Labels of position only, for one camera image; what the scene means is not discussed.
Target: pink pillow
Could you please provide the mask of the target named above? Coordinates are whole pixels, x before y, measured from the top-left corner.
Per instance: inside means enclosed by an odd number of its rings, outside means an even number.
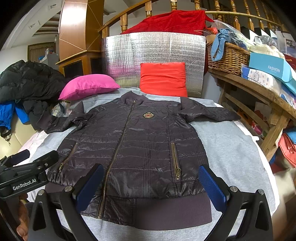
[[[79,76],[67,83],[59,96],[59,100],[79,100],[119,88],[120,86],[108,75],[89,74]]]

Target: human hand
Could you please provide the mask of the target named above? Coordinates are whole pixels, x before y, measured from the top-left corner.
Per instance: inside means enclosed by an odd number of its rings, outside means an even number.
[[[20,225],[17,227],[17,233],[20,235],[24,241],[28,241],[28,230],[29,230],[29,214],[26,206],[22,203],[21,200],[27,199],[28,194],[23,193],[19,196],[19,210],[18,216]]]

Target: metal screw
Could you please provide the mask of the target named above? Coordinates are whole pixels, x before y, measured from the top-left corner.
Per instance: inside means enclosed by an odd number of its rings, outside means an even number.
[[[264,190],[263,189],[258,189],[258,192],[263,195],[264,194]]]
[[[38,195],[39,196],[43,195],[44,193],[45,193],[45,190],[44,189],[41,189],[41,190],[38,191]]]
[[[66,186],[65,187],[65,192],[70,192],[72,190],[72,187],[71,186]]]
[[[238,188],[236,186],[231,186],[230,187],[230,190],[233,191],[233,192],[237,192],[238,191]]]

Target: brown curtain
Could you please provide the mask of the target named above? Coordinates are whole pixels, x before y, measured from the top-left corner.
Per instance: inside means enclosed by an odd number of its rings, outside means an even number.
[[[28,60],[39,62],[38,58],[45,55],[47,48],[55,52],[55,42],[28,45]]]

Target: wicker basket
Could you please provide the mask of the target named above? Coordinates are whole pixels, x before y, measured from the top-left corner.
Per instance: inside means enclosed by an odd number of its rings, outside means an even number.
[[[221,60],[213,62],[211,49],[213,43],[207,43],[208,65],[210,69],[220,70],[226,73],[241,76],[242,64],[249,65],[250,53],[237,45],[225,43]]]

